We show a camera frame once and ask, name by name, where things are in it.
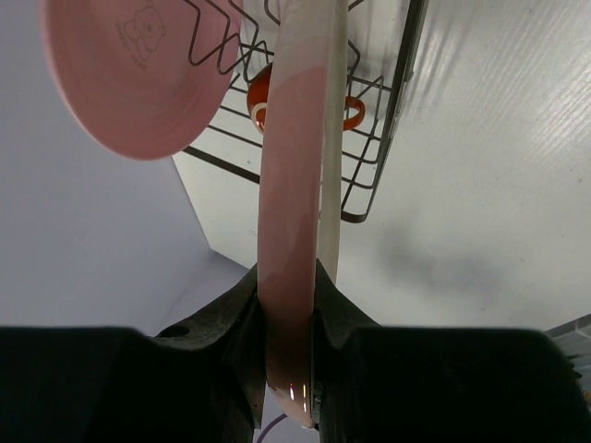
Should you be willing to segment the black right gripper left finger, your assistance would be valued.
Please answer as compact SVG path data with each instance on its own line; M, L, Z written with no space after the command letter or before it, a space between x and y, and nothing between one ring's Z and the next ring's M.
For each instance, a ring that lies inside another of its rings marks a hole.
M249 442L262 422L257 273L149 337L135 329L1 330L5 442Z

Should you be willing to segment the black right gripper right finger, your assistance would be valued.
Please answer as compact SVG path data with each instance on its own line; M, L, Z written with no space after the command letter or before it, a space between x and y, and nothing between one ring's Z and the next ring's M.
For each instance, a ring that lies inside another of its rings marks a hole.
M382 326L317 267L315 416L323 442L586 442L566 355L537 330Z

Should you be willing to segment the cream and pink floral plate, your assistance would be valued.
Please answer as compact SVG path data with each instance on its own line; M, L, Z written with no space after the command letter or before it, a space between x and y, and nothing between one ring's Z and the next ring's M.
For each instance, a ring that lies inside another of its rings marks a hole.
M312 315L326 115L346 79L332 67L346 41L345 1L289 1L279 27L263 129L258 299L266 320L266 379L287 416L314 426Z

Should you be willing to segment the orange and black teacup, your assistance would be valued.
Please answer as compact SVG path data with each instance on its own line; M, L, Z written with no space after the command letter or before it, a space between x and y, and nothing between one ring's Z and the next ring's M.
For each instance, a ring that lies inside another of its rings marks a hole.
M253 125L261 134L264 133L271 71L272 63L269 63L252 79L247 89L246 104L248 115ZM344 131L353 130L363 122L366 115L366 106L360 99L353 96L346 96L345 109L356 110L353 116L344 119L343 125Z

